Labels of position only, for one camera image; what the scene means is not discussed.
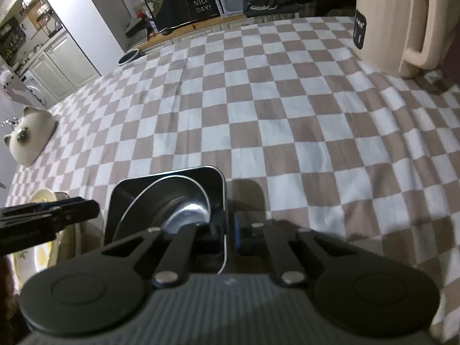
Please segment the grey trash bin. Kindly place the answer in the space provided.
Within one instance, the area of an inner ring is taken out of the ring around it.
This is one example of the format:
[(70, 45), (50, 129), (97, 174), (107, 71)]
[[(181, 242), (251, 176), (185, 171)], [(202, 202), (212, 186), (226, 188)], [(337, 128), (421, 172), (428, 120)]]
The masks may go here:
[(135, 61), (141, 56), (141, 51), (137, 48), (132, 48), (128, 50), (119, 60), (118, 66), (124, 66), (130, 62)]

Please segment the large rectangular steel tray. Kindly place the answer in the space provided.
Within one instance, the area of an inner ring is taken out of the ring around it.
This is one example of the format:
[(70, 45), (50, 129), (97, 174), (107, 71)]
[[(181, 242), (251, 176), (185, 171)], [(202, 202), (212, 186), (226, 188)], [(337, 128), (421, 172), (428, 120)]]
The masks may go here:
[(179, 170), (170, 170), (139, 178), (125, 179), (115, 186), (109, 202), (108, 220), (104, 232), (104, 244), (115, 242), (113, 239), (123, 213), (131, 202), (150, 184), (169, 175), (184, 175), (197, 181), (205, 190), (210, 200), (210, 221), (217, 210), (227, 212), (227, 190), (223, 173), (214, 166), (205, 165)]

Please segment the checkered tablecloth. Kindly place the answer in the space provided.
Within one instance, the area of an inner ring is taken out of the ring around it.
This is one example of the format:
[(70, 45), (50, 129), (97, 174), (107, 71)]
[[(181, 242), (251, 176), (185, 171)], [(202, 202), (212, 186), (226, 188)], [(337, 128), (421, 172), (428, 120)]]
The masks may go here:
[(459, 342), (459, 85), (399, 79), (352, 52), (348, 17), (212, 33), (115, 69), (57, 103), (56, 134), (16, 171), (109, 208), (120, 181), (212, 165), (234, 208), (335, 234), (427, 273), (431, 331)]

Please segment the white kitchen cabinets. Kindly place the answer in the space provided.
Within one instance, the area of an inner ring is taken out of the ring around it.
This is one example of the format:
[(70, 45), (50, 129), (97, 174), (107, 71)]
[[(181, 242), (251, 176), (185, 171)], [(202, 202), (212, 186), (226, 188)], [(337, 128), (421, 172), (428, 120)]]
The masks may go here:
[(72, 36), (61, 29), (20, 68), (18, 76), (42, 105), (50, 108), (100, 73)]

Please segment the cat shaped ceramic dish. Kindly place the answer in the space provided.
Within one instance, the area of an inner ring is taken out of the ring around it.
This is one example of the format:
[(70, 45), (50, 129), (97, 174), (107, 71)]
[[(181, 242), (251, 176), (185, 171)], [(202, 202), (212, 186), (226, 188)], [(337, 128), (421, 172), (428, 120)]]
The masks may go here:
[(58, 125), (51, 112), (23, 107), (23, 115), (10, 134), (4, 135), (4, 143), (15, 161), (29, 167), (41, 154)]

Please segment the beige electric kettle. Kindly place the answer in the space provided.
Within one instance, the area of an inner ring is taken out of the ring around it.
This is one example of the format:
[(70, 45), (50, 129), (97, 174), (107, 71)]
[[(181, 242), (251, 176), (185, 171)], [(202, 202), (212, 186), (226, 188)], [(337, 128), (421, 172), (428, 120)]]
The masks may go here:
[(413, 78), (440, 63), (449, 0), (356, 0), (353, 49), (374, 69)]

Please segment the silver faucet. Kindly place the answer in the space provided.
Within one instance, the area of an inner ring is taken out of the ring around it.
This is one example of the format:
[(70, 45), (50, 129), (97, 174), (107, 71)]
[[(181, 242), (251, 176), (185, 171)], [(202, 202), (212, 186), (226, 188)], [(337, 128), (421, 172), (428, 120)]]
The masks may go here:
[(1, 127), (6, 127), (9, 126), (12, 129), (15, 129), (18, 125), (20, 124), (20, 120), (17, 119), (16, 117), (13, 117), (11, 119), (5, 119), (1, 122)]

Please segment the round steel bowl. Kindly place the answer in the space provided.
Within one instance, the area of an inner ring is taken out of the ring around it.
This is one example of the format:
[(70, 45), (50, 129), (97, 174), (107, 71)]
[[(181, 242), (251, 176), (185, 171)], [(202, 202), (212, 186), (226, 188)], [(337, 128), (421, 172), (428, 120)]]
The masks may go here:
[(148, 185), (131, 202), (113, 239), (121, 240), (152, 227), (176, 234), (185, 225), (209, 223), (210, 215), (210, 200), (197, 181), (169, 175)]

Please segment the cream two-handled bowl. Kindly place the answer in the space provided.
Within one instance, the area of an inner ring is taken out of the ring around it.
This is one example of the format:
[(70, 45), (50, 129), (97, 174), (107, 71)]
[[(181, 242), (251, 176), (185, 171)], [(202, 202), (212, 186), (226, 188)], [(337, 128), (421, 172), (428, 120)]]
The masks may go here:
[[(64, 192), (55, 192), (47, 188), (37, 189), (29, 198), (29, 202), (40, 205), (40, 209), (38, 210), (39, 213), (47, 215), (47, 217), (53, 221), (59, 221), (67, 208), (82, 201), (83, 199), (80, 197), (70, 198)], [(60, 225), (60, 228), (54, 226), (54, 230), (56, 231), (56, 236), (57, 234), (61, 234), (61, 244), (58, 248), (57, 258), (52, 259), (55, 263), (49, 267), (75, 258), (82, 252), (80, 224), (73, 223), (64, 227), (63, 222), (61, 222)]]

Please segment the floral scalloped ceramic bowl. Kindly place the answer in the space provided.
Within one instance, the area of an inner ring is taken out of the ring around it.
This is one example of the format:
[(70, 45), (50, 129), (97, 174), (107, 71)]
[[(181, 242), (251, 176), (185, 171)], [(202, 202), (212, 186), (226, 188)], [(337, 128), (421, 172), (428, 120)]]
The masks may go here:
[(57, 234), (56, 239), (53, 241), (47, 241), (44, 244), (12, 254), (10, 259), (12, 262), (15, 289), (17, 291), (20, 291), (32, 276), (55, 263), (52, 259), (57, 258), (61, 240), (61, 234)]

